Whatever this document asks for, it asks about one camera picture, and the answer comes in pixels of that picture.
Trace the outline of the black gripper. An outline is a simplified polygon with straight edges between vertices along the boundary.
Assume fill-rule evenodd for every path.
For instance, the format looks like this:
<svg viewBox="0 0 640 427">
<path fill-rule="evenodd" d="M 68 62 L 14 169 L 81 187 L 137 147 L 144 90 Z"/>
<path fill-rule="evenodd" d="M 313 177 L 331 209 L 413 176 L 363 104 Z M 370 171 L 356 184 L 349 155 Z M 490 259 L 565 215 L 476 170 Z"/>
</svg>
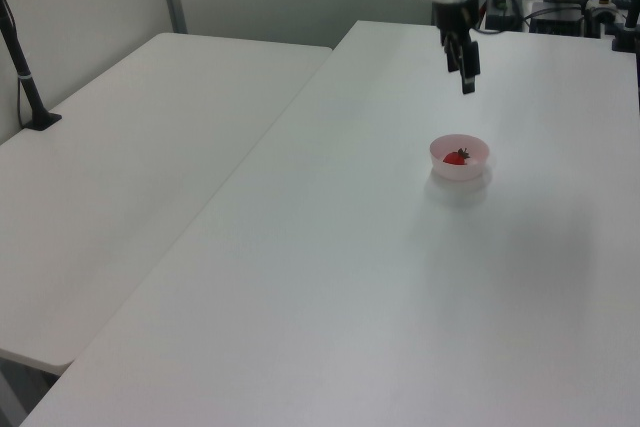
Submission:
<svg viewBox="0 0 640 427">
<path fill-rule="evenodd" d="M 478 43 L 469 34 L 476 25 L 476 0 L 460 3 L 433 2 L 433 18 L 434 25 L 440 31 L 448 71 L 460 70 L 462 92 L 465 95 L 473 93 L 475 78 L 481 72 Z"/>
</svg>

